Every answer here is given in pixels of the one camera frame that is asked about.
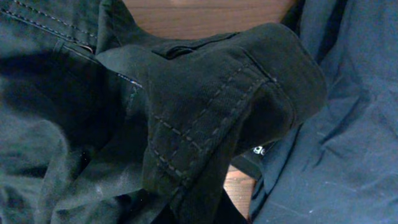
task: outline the dark blue fabric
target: dark blue fabric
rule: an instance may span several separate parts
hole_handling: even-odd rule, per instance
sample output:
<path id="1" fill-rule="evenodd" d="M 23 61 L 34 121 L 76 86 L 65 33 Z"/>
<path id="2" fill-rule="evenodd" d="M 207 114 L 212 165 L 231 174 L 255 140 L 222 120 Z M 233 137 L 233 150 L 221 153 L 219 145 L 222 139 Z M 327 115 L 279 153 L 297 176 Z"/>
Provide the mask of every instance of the dark blue fabric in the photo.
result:
<path id="1" fill-rule="evenodd" d="M 291 146 L 280 173 L 264 164 L 264 179 L 278 178 L 264 182 L 274 186 L 254 223 L 398 223 L 397 9 L 306 1 L 300 38 L 326 75 L 328 103 L 274 148 Z"/>

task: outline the black fabric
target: black fabric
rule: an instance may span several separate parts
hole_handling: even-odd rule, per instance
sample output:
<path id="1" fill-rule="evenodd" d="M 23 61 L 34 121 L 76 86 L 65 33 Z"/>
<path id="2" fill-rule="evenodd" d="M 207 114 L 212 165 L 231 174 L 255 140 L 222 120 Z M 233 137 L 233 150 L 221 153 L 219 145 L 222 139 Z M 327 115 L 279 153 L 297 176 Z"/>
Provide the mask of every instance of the black fabric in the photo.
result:
<path id="1" fill-rule="evenodd" d="M 170 40 L 117 0 L 0 12 L 4 223 L 212 223 L 226 210 L 245 222 L 223 193 L 232 158 L 325 99 L 322 72 L 280 24 Z"/>
<path id="2" fill-rule="evenodd" d="M 261 171 L 258 167 L 258 164 L 261 161 L 260 157 L 261 156 L 253 153 L 252 150 L 249 150 L 242 155 L 233 158 L 231 165 L 235 166 L 246 175 L 252 177 L 254 180 L 258 180 L 261 178 Z"/>
<path id="3" fill-rule="evenodd" d="M 294 5 L 287 11 L 280 23 L 294 31 L 297 35 L 300 35 L 300 21 L 303 13 L 305 0 L 298 0 L 294 2 Z"/>
<path id="4" fill-rule="evenodd" d="M 300 38 L 325 73 L 328 103 L 263 159 L 254 223 L 398 223 L 397 8 L 305 1 Z"/>

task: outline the wooden table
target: wooden table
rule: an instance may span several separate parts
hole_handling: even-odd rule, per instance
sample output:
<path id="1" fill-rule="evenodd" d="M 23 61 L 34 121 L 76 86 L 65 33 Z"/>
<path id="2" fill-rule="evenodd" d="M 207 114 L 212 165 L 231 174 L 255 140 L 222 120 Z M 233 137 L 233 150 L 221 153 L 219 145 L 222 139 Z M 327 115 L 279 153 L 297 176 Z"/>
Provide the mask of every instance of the wooden table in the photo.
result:
<path id="1" fill-rule="evenodd" d="M 198 39 L 279 22 L 294 0 L 124 0 L 137 24 L 151 34 Z M 254 180 L 230 167 L 224 188 L 246 217 Z"/>

